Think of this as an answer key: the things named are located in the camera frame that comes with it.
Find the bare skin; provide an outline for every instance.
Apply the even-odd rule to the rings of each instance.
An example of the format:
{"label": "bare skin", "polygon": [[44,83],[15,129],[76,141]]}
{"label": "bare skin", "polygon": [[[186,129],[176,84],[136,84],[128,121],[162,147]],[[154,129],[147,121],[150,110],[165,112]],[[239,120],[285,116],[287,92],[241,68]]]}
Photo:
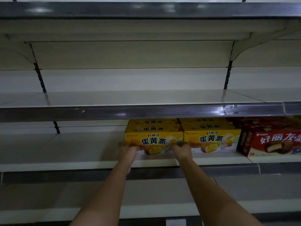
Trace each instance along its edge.
{"label": "bare skin", "polygon": [[[76,215],[71,226],[117,226],[126,183],[139,147],[119,143],[119,161],[89,202]],[[206,226],[262,226],[193,161],[191,148],[170,146],[183,170],[190,192]]]}
{"label": "bare skin", "polygon": [[262,226],[193,161],[191,147],[170,146],[183,170],[205,226]]}
{"label": "bare skin", "polygon": [[89,202],[78,212],[70,226],[116,226],[126,184],[139,147],[126,147],[119,143],[119,159],[107,179],[97,189]]}

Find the supermarket shelving unit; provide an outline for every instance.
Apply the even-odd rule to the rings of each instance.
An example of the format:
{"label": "supermarket shelving unit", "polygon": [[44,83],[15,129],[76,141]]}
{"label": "supermarket shelving unit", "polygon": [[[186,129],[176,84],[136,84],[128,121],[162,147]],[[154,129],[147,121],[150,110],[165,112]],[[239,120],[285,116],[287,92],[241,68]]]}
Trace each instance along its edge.
{"label": "supermarket shelving unit", "polygon": [[[301,115],[301,3],[29,1],[44,0],[0,3],[0,224],[71,220],[117,163],[128,119]],[[194,160],[252,213],[301,211],[299,155]],[[133,167],[122,218],[198,214],[172,155]],[[279,189],[266,198],[264,185]],[[140,203],[143,190],[163,204]]]}

